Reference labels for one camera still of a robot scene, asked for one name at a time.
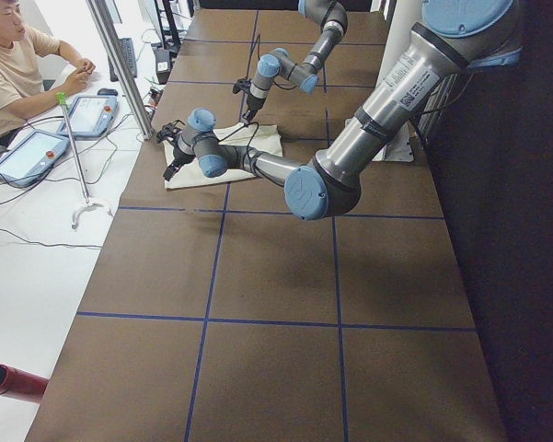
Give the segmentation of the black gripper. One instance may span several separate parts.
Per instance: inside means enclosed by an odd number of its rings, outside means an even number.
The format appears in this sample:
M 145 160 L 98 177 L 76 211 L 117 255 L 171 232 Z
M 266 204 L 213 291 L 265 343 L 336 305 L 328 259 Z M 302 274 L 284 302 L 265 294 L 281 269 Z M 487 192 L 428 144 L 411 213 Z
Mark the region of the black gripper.
M 171 181 L 172 178 L 179 172 L 179 170 L 191 163 L 194 159 L 194 155 L 183 152 L 179 147 L 173 148 L 173 160 L 169 164 L 163 174 L 165 181 Z
M 247 95 L 247 110 L 242 115 L 244 124 L 251 124 L 254 121 L 254 117 L 263 108 L 265 101 L 265 98 L 258 98 L 252 94 Z

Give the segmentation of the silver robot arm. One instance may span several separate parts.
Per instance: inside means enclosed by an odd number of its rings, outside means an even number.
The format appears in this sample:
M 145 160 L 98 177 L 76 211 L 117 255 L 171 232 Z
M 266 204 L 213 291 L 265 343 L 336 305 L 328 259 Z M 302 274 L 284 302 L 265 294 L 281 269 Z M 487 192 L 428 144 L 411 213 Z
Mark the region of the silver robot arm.
M 261 55 L 254 76 L 237 80 L 233 91 L 246 95 L 246 109 L 242 115 L 246 123 L 251 123 L 263 108 L 278 77 L 306 94 L 312 93 L 319 72 L 348 29 L 346 9 L 338 1 L 300 1 L 298 12 L 319 26 L 319 37 L 303 60 L 296 61 L 289 51 L 277 47 Z
M 332 145 L 307 164 L 249 145 L 226 145 L 215 116 L 193 110 L 170 136 L 172 179 L 189 163 L 212 179 L 240 169 L 280 185 L 290 211 L 304 220 L 348 213 L 361 196 L 360 175 L 447 76 L 515 64 L 522 50 L 521 1 L 426 1 L 409 45 L 357 109 Z

